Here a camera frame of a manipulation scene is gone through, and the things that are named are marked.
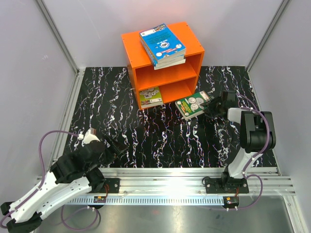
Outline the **blue 26-Storey Treehouse book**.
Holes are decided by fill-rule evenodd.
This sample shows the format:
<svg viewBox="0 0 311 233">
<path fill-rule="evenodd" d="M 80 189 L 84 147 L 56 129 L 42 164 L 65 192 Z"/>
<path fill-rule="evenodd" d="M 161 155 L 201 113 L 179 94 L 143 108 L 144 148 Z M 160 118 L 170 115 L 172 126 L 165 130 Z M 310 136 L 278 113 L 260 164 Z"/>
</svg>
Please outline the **blue 26-Storey Treehouse book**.
<svg viewBox="0 0 311 233">
<path fill-rule="evenodd" d="M 181 43 L 170 43 L 168 40 L 165 40 L 152 48 L 143 40 L 140 41 L 146 50 L 153 67 L 157 64 L 167 64 L 185 59 L 186 48 Z"/>
</svg>

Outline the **dark green book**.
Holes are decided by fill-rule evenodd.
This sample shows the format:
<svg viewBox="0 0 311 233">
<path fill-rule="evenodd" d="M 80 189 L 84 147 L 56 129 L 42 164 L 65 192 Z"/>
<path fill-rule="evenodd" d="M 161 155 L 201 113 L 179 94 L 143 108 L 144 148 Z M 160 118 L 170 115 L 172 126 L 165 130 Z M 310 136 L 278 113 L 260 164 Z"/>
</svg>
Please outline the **dark green book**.
<svg viewBox="0 0 311 233">
<path fill-rule="evenodd" d="M 204 113 L 203 104 L 212 100 L 205 91 L 194 93 L 188 97 L 175 101 L 175 105 L 183 119 L 188 120 Z"/>
</svg>

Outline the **green 65-Storey Treehouse book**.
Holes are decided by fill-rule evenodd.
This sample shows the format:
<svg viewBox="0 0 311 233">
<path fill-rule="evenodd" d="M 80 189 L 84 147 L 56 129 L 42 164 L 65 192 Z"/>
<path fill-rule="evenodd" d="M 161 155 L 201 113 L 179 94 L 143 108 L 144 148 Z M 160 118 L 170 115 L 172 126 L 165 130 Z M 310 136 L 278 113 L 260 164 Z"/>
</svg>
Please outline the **green 65-Storey Treehouse book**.
<svg viewBox="0 0 311 233">
<path fill-rule="evenodd" d="M 139 102 L 142 109 L 162 105 L 163 99 L 159 87 L 139 91 Z"/>
</svg>

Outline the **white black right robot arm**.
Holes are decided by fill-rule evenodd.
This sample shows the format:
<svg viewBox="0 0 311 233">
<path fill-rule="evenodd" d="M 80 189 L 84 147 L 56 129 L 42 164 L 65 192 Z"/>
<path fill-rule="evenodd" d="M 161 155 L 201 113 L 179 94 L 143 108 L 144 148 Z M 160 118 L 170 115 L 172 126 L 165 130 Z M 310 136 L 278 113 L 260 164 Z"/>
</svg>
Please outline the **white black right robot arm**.
<svg viewBox="0 0 311 233">
<path fill-rule="evenodd" d="M 247 194 L 248 169 L 266 151 L 276 145 L 276 133 L 271 112 L 259 111 L 246 96 L 235 91 L 223 91 L 220 96 L 202 103 L 209 118 L 223 117 L 240 125 L 240 150 L 225 167 L 220 178 L 204 177 L 208 194 Z"/>
</svg>

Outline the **blue back-cover book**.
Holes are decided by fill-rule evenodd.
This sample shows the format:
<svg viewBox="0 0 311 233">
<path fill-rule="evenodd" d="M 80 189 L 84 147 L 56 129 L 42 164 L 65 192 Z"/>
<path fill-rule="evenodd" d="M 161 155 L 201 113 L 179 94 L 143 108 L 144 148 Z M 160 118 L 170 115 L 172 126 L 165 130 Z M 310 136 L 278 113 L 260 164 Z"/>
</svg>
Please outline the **blue back-cover book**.
<svg viewBox="0 0 311 233">
<path fill-rule="evenodd" d="M 154 66 L 184 60 L 186 47 L 165 23 L 138 35 Z"/>
</svg>

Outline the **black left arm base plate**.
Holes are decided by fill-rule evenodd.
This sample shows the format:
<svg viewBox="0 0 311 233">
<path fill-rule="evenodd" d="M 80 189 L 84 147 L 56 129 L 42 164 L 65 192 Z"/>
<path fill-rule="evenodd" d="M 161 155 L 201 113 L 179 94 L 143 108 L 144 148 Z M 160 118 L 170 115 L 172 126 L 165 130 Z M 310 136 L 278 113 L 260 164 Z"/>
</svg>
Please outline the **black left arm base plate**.
<svg viewBox="0 0 311 233">
<path fill-rule="evenodd" d="M 98 193 L 105 193 L 105 187 L 108 187 L 108 193 L 118 194 L 120 190 L 120 178 L 106 178 L 104 186 Z"/>
</svg>

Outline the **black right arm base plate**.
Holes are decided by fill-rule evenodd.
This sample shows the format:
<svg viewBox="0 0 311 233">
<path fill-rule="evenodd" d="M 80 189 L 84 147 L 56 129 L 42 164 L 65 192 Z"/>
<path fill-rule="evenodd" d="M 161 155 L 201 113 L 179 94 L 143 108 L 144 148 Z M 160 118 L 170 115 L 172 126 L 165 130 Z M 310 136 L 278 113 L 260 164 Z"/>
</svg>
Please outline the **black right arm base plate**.
<svg viewBox="0 0 311 233">
<path fill-rule="evenodd" d="M 248 194 L 249 188 L 247 180 L 229 178 L 224 181 L 221 178 L 204 177 L 202 184 L 205 186 L 207 194 Z"/>
</svg>

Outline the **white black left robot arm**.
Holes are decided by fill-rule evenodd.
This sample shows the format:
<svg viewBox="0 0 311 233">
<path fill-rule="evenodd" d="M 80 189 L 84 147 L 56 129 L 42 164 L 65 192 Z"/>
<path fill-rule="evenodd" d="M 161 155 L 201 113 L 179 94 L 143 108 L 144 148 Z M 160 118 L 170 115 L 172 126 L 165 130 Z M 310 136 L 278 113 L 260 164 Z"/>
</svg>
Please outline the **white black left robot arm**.
<svg viewBox="0 0 311 233">
<path fill-rule="evenodd" d="M 106 179 L 99 168 L 114 162 L 125 150 L 125 144 L 106 136 L 62 155 L 26 195 L 1 205 L 2 214 L 10 217 L 4 228 L 10 233 L 30 233 L 70 200 L 106 189 Z"/>
</svg>

